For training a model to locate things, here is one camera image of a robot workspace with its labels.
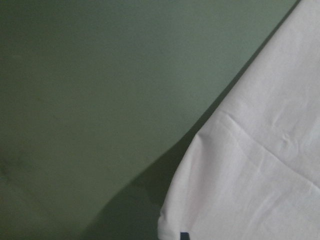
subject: wrinkle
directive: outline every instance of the wrinkle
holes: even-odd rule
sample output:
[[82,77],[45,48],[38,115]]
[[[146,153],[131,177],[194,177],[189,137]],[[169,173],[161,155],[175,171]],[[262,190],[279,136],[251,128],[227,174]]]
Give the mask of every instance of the wrinkle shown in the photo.
[[256,140],[252,135],[250,135],[242,126],[241,124],[236,120],[236,118],[229,112],[219,109],[219,111],[223,114],[225,114],[237,127],[239,127],[241,129],[241,131],[246,134],[253,142],[255,142],[257,145],[259,145],[261,148],[263,148],[266,152],[268,152],[271,156],[273,156],[273,158],[275,158],[276,160],[278,160],[279,163],[281,163],[281,165],[289,170],[291,170],[292,173],[294,173],[295,175],[300,176],[302,179],[304,179],[305,181],[307,181],[308,183],[310,183],[312,186],[314,186],[315,188],[317,188],[318,191],[320,191],[320,187],[313,182],[311,179],[307,178],[305,175],[303,175],[302,173],[298,172],[297,170],[293,169],[291,166],[289,166],[285,161],[281,160],[277,155],[275,155],[268,147],[266,147],[265,145],[263,145],[261,142],[259,142],[258,140]]

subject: wall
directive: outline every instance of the wall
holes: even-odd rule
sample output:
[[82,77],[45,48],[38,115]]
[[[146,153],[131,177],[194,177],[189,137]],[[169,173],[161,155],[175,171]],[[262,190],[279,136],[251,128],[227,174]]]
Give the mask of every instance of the wall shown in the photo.
[[156,239],[193,135],[294,3],[0,1],[0,239]]

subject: white cloth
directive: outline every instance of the white cloth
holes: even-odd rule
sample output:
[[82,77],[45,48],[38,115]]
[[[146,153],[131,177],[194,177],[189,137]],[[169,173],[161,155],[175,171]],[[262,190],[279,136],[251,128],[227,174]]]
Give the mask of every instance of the white cloth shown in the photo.
[[161,240],[320,240],[320,0],[302,0],[195,135]]

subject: dark green background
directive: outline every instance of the dark green background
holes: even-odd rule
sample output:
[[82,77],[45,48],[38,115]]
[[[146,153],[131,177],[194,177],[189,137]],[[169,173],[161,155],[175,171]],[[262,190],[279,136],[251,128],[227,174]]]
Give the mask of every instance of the dark green background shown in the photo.
[[0,0],[0,239],[155,240],[193,135],[294,3]]

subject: green surface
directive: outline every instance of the green surface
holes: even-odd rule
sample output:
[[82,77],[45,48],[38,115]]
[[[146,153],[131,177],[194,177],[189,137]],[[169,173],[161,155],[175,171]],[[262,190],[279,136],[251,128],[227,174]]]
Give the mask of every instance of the green surface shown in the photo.
[[0,0],[0,239],[156,239],[193,135],[294,3]]

